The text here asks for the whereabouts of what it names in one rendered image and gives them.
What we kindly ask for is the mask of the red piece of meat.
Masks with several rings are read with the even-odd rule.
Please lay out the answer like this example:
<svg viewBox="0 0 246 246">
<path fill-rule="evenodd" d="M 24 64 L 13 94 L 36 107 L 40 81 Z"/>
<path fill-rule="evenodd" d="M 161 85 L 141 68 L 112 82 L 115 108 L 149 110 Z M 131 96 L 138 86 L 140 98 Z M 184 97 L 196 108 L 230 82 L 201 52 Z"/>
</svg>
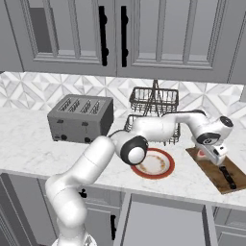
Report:
<svg viewBox="0 0 246 246">
<path fill-rule="evenodd" d="M 208 160 L 208 158 L 206 157 L 205 153 L 201 149 L 199 149 L 197 152 L 196 160 Z"/>
</svg>

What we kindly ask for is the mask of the grey cupboard door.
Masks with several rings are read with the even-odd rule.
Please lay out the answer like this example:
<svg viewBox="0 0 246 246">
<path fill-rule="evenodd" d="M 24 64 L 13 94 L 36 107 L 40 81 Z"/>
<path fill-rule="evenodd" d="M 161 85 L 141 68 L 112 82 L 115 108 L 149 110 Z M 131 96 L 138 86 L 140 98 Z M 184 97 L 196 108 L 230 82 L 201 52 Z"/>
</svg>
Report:
<svg viewBox="0 0 246 246">
<path fill-rule="evenodd" d="M 108 65 L 102 65 L 99 7 Z M 114 0 L 0 0 L 0 70 L 114 76 Z"/>
<path fill-rule="evenodd" d="M 116 0 L 115 15 L 119 77 L 246 85 L 246 0 Z"/>
<path fill-rule="evenodd" d="M 59 235 L 56 214 L 46 196 L 45 180 L 38 179 L 38 184 L 42 191 L 49 229 L 47 233 L 43 232 L 43 235 L 37 238 L 37 243 L 51 246 Z M 82 189 L 86 190 L 86 198 L 79 194 Z M 77 192 L 87 207 L 87 232 L 93 236 L 98 246 L 112 246 L 114 240 L 111 240 L 111 215 L 116 216 L 115 228 L 117 228 L 125 193 L 115 187 L 104 185 L 82 185 L 77 189 Z"/>
</svg>

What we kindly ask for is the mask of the wooden cutting board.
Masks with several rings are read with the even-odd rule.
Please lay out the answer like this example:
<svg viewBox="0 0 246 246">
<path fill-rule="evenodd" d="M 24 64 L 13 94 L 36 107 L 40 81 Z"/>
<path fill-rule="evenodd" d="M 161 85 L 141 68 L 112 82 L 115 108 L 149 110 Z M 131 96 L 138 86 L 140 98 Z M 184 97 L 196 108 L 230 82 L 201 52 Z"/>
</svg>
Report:
<svg viewBox="0 0 246 246">
<path fill-rule="evenodd" d="M 230 186 L 223 173 L 219 170 L 219 167 L 214 165 L 210 160 L 196 160 L 198 152 L 197 148 L 186 148 L 185 150 L 196 162 L 200 171 L 203 173 L 203 177 L 209 181 L 208 184 L 202 184 L 201 181 L 195 184 L 195 186 L 201 185 L 203 187 L 202 191 L 205 191 L 210 185 L 213 185 L 213 187 L 221 194 L 229 194 L 240 190 L 246 191 L 246 175 L 229 158 L 225 158 L 224 166 L 226 166 L 229 174 L 233 178 L 234 183 L 236 184 L 236 189 L 230 189 Z"/>
</svg>

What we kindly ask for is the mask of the grey lower cupboard door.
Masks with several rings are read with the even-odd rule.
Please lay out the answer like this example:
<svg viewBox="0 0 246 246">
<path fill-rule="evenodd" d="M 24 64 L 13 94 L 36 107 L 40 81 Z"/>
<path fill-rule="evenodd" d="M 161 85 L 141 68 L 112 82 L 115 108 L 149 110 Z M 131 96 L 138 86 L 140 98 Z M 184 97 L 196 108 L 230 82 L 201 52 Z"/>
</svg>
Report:
<svg viewBox="0 0 246 246">
<path fill-rule="evenodd" d="M 56 214 L 46 196 L 45 180 L 38 179 L 38 184 L 42 191 L 49 229 L 47 233 L 43 232 L 43 235 L 37 238 L 37 243 L 51 246 L 59 235 Z M 86 198 L 79 194 L 82 189 L 86 190 Z M 87 207 L 87 232 L 93 236 L 98 246 L 112 246 L 114 240 L 111 240 L 111 215 L 116 216 L 115 228 L 117 228 L 125 193 L 115 187 L 104 185 L 82 185 L 77 189 L 77 192 Z"/>
</svg>

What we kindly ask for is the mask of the red-rimmed white plate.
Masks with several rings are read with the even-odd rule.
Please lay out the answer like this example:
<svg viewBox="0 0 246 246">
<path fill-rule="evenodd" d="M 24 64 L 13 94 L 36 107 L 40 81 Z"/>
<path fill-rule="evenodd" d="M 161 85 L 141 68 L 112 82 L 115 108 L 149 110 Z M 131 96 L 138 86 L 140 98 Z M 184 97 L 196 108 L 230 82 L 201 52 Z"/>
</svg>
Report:
<svg viewBox="0 0 246 246">
<path fill-rule="evenodd" d="M 149 148 L 144 161 L 132 166 L 132 170 L 140 177 L 158 180 L 168 177 L 175 169 L 175 161 L 159 148 Z"/>
</svg>

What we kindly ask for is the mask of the grey lower drawer front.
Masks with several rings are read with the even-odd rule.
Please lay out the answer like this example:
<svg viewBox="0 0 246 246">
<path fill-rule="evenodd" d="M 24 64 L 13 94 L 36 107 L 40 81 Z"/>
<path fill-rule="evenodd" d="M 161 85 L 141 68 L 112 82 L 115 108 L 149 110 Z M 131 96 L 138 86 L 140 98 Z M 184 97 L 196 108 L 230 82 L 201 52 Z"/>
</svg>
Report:
<svg viewBox="0 0 246 246">
<path fill-rule="evenodd" d="M 218 246 L 246 246 L 246 211 L 213 207 Z"/>
</svg>

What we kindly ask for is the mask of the grey lower cupboard side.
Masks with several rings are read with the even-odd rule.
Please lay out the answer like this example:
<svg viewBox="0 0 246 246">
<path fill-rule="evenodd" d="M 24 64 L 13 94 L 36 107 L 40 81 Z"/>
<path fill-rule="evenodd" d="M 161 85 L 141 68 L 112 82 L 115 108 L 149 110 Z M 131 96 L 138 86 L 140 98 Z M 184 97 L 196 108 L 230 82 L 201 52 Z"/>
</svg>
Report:
<svg viewBox="0 0 246 246">
<path fill-rule="evenodd" d="M 0 246 L 38 246 L 7 173 L 0 171 Z"/>
</svg>

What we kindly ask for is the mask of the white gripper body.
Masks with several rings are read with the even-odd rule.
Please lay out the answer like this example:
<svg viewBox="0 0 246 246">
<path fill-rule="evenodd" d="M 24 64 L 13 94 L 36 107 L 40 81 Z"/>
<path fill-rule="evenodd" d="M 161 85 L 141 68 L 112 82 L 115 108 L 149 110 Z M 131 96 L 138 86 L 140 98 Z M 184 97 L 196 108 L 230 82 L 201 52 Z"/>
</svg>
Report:
<svg viewBox="0 0 246 246">
<path fill-rule="evenodd" d="M 225 157 L 227 156 L 228 150 L 224 144 L 221 145 L 203 145 L 201 147 L 207 158 L 217 166 L 220 166 Z"/>
</svg>

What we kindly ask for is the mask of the open grey drawer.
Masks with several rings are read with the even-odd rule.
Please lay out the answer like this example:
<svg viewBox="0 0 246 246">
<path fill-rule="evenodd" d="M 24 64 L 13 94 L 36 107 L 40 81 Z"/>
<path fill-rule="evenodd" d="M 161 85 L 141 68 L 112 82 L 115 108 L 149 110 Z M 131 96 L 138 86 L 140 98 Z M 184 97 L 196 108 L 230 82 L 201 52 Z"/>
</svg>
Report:
<svg viewBox="0 0 246 246">
<path fill-rule="evenodd" d="M 113 246 L 218 246 L 211 206 L 127 192 Z"/>
</svg>

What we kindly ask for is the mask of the black-handled knife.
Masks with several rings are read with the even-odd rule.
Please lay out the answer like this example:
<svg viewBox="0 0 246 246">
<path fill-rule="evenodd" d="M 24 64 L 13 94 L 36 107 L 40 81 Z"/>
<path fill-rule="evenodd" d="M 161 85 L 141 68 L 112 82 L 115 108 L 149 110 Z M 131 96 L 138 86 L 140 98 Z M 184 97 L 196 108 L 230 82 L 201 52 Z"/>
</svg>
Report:
<svg viewBox="0 0 246 246">
<path fill-rule="evenodd" d="M 231 175 L 229 174 L 226 166 L 220 166 L 219 170 L 223 173 L 226 181 L 228 182 L 230 189 L 236 189 L 236 184 L 234 183 L 233 178 L 231 177 Z"/>
</svg>

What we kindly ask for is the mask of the grey upper cupboard door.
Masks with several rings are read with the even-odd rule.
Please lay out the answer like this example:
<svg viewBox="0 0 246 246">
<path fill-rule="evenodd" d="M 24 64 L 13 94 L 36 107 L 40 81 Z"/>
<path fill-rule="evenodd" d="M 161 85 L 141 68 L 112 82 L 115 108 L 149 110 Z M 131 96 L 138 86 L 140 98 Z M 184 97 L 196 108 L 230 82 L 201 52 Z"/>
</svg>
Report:
<svg viewBox="0 0 246 246">
<path fill-rule="evenodd" d="M 115 15 L 119 77 L 246 85 L 246 0 L 116 0 Z"/>
<path fill-rule="evenodd" d="M 108 65 L 102 65 L 99 7 Z M 0 70 L 114 76 L 114 0 L 0 0 Z"/>
</svg>

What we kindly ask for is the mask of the grey four-slot toaster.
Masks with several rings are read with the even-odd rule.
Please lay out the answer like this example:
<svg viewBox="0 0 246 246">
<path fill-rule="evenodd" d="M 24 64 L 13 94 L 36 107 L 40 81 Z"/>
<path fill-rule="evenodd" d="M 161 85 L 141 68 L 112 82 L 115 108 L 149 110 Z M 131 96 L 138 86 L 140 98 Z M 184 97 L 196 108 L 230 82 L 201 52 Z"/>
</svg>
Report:
<svg viewBox="0 0 246 246">
<path fill-rule="evenodd" d="M 47 114 L 54 141 L 90 143 L 113 123 L 111 97 L 67 94 Z"/>
</svg>

